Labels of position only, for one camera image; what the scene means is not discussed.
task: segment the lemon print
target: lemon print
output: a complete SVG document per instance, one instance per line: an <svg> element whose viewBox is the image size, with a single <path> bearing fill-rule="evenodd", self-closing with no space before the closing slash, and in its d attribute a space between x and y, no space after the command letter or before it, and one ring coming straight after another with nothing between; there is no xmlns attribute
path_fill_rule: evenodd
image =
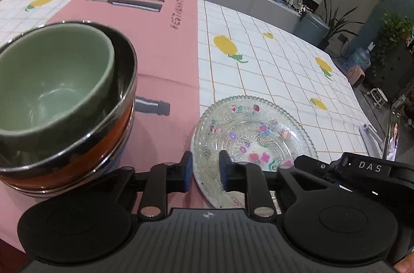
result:
<svg viewBox="0 0 414 273"><path fill-rule="evenodd" d="M264 37L270 38L271 40L274 39L275 37L272 35L272 33L263 33Z"/></svg>
<svg viewBox="0 0 414 273"><path fill-rule="evenodd" d="M312 105L316 106L317 108L320 108L321 110L325 110L325 111L328 110L326 108L325 104L323 102L321 102L319 99L310 98L309 101L311 102Z"/></svg>
<svg viewBox="0 0 414 273"><path fill-rule="evenodd" d="M330 67L330 65L326 63L323 59L320 59L319 57L315 57L315 61L316 64L319 65L319 67L321 68L325 77L330 79L330 77L332 77L332 68Z"/></svg>
<svg viewBox="0 0 414 273"><path fill-rule="evenodd" d="M33 0L31 3L27 5L27 7L24 9L25 11L29 11L30 9L33 9L34 7L40 7L47 3L49 3L52 0Z"/></svg>
<svg viewBox="0 0 414 273"><path fill-rule="evenodd" d="M222 53L226 54L227 56L235 59L239 63L247 63L248 61L242 61L243 55L237 53L237 47L224 35L216 36L214 39L214 44L217 48L221 50Z"/></svg>

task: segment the white plastic stool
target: white plastic stool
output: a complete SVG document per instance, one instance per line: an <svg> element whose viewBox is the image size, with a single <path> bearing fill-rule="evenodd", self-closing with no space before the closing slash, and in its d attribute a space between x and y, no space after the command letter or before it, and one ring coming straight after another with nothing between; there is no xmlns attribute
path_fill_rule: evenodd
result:
<svg viewBox="0 0 414 273"><path fill-rule="evenodd" d="M366 94L370 95L374 99L374 106L378 105L378 108L381 108L386 102L388 102L387 97L380 88L373 88Z"/></svg>

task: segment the orange bowl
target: orange bowl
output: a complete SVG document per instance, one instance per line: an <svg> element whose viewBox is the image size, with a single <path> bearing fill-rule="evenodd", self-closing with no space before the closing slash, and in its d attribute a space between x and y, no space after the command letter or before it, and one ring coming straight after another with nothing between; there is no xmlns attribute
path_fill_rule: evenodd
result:
<svg viewBox="0 0 414 273"><path fill-rule="evenodd" d="M115 122L112 130L97 145L85 154L78 156L66 167L58 169L53 173L31 179L1 178L1 180L12 186L27 190L55 189L74 182L94 169L114 149L118 141L122 138L132 109L132 104L127 106L121 118Z"/></svg>

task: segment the bowl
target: bowl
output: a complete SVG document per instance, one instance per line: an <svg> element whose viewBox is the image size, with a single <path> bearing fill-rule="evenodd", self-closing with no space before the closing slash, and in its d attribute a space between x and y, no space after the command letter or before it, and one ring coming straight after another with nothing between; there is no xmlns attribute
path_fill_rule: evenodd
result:
<svg viewBox="0 0 414 273"><path fill-rule="evenodd" d="M98 29L104 32L111 40L115 52L114 70L104 109L92 128L85 132L80 139L52 155L47 153L29 153L9 148L4 144L0 145L0 178L2 180L32 179L51 174L58 169L66 167L80 155L87 153L96 146L113 129L116 122L135 98L137 56L129 40L119 31L95 22L87 20L62 21L56 24L61 23L83 24ZM53 25L42 25L38 28L47 28ZM24 34L26 33L10 39L0 48L0 53Z"/></svg>
<svg viewBox="0 0 414 273"><path fill-rule="evenodd" d="M83 24L26 33L0 54L0 141L9 148L59 150L88 130L113 77L112 42Z"/></svg>
<svg viewBox="0 0 414 273"><path fill-rule="evenodd" d="M220 182L219 153L233 162L259 165L263 171L293 166L297 156L318 159L311 139L288 112L267 100L235 96L211 105L201 116L192 142L193 172L215 208L244 207L244 195L225 192Z"/></svg>
<svg viewBox="0 0 414 273"><path fill-rule="evenodd" d="M128 111L128 122L126 126L123 128L123 134L121 138L111 148L110 152L103 159L101 159L100 162L94 168L90 169L90 171L88 171L86 174L72 180L71 183L56 188L22 188L18 185L9 184L6 182L5 184L10 188L13 188L27 196L49 198L63 194L64 192L67 192L82 184L92 181L93 179L96 179L99 176L108 174L118 166L119 161L121 160L122 153L131 135L132 127L134 124L134 118L135 109L133 104L130 111Z"/></svg>
<svg viewBox="0 0 414 273"><path fill-rule="evenodd" d="M11 184L16 188L30 191L49 191L75 183L104 160L122 139L130 122L134 104L133 101L131 106L125 110L125 113L115 123L113 129L96 146L77 157L66 167L50 174L30 179L4 178L2 179L3 182Z"/></svg>

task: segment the glass plate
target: glass plate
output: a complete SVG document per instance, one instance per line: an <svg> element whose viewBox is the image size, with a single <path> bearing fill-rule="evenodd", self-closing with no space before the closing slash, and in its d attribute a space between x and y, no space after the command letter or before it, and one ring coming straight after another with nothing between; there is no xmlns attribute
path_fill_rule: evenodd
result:
<svg viewBox="0 0 414 273"><path fill-rule="evenodd" d="M251 96L222 99L204 112L192 141L194 177L215 208L244 207L244 194L225 192L221 186L223 149L233 162L256 163L273 172L280 165L293 165L299 155L318 159L303 127L283 108ZM274 193L272 198L277 206Z"/></svg>

